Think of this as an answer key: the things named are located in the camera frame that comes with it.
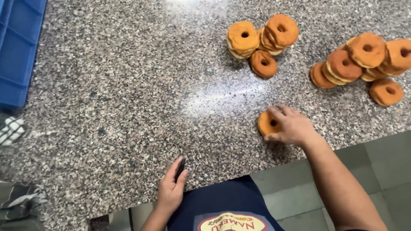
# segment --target stack of donuts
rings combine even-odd
[[[411,68],[411,40],[385,42],[373,33],[353,37],[333,51],[326,62],[316,63],[310,78],[320,88],[345,85],[358,78],[373,84],[371,98],[382,106],[397,103],[404,93],[387,76],[397,76]]]
[[[251,69],[257,76],[270,78],[277,73],[277,62],[272,56],[291,46],[298,33],[292,18],[276,14],[259,30],[248,21],[234,23],[227,32],[227,44],[235,58],[250,58]]]

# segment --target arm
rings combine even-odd
[[[181,204],[188,174],[188,170],[184,170],[178,177],[177,183],[174,183],[175,173],[181,161],[182,157],[178,158],[160,180],[157,205],[147,217],[141,231],[164,231],[170,216]]]
[[[302,147],[311,166],[315,185],[337,231],[349,229],[387,230],[373,202],[355,177],[331,150],[310,120],[296,110],[269,107],[283,131],[265,140]]]

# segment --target hand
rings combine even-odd
[[[178,164],[181,161],[182,157],[178,158],[168,169],[166,175],[160,180],[156,209],[165,212],[168,216],[171,216],[180,206],[184,184],[187,181],[188,170],[185,169],[178,177],[177,183],[174,183]]]
[[[278,105],[278,107],[282,112],[270,106],[268,107],[268,112],[281,125],[282,131],[268,134],[264,137],[266,141],[280,141],[303,147],[322,139],[307,117],[287,106]]]

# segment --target speckled granite surface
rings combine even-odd
[[[296,107],[334,149],[410,129],[410,71],[400,103],[383,108],[356,81],[321,90],[315,62],[370,31],[411,37],[405,0],[49,0],[24,118],[30,132],[2,150],[6,180],[44,184],[48,230],[85,230],[87,218],[155,199],[179,155],[188,189],[304,158],[267,145],[256,120],[267,105]],[[275,13],[293,17],[295,44],[265,81],[226,49],[226,29]]]

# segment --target blue bin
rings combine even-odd
[[[0,108],[24,106],[47,0],[0,0]]]

